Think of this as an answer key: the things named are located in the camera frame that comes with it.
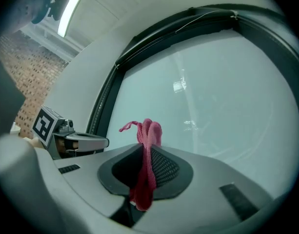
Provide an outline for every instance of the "pink fabric strap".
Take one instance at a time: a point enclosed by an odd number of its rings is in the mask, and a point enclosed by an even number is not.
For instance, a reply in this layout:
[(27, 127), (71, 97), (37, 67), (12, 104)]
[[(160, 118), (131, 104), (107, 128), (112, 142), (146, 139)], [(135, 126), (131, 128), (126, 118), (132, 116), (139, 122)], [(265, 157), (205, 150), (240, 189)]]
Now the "pink fabric strap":
[(119, 132), (130, 129), (136, 125), (138, 127), (137, 140), (142, 143), (143, 165), (138, 174), (138, 182), (134, 188), (130, 188), (130, 200), (136, 203), (136, 208), (146, 211), (152, 204), (153, 192), (156, 189), (156, 178), (153, 173), (151, 163), (151, 145), (161, 146), (162, 129), (158, 122), (145, 119), (143, 124), (131, 121), (122, 127)]

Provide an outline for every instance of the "black slot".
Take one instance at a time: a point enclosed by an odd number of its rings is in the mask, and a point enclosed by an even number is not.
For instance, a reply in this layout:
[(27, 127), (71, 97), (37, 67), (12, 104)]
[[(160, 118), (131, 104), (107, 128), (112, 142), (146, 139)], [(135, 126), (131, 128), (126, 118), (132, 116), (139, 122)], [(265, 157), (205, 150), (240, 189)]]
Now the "black slot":
[(258, 212), (258, 208), (234, 185), (219, 188), (241, 221)]
[(71, 165), (71, 166), (61, 167), (58, 170), (60, 171), (61, 174), (65, 174), (65, 173), (72, 172), (72, 171), (74, 171), (76, 169), (79, 169), (79, 168), (80, 168), (80, 166), (75, 164), (75, 165)]

